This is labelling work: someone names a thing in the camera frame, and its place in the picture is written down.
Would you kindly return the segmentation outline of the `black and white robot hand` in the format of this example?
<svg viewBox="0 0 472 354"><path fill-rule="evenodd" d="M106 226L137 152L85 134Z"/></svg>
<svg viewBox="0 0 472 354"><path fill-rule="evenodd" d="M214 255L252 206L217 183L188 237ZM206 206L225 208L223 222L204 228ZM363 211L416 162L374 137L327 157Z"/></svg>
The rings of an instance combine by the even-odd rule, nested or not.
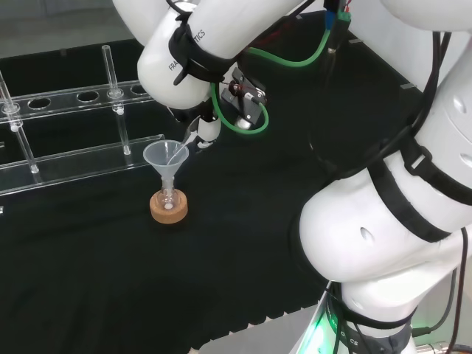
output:
<svg viewBox="0 0 472 354"><path fill-rule="evenodd" d="M206 150L220 135L221 120L216 117L210 101L188 110L170 108L170 112L178 122L185 125L182 143L190 150Z"/></svg>

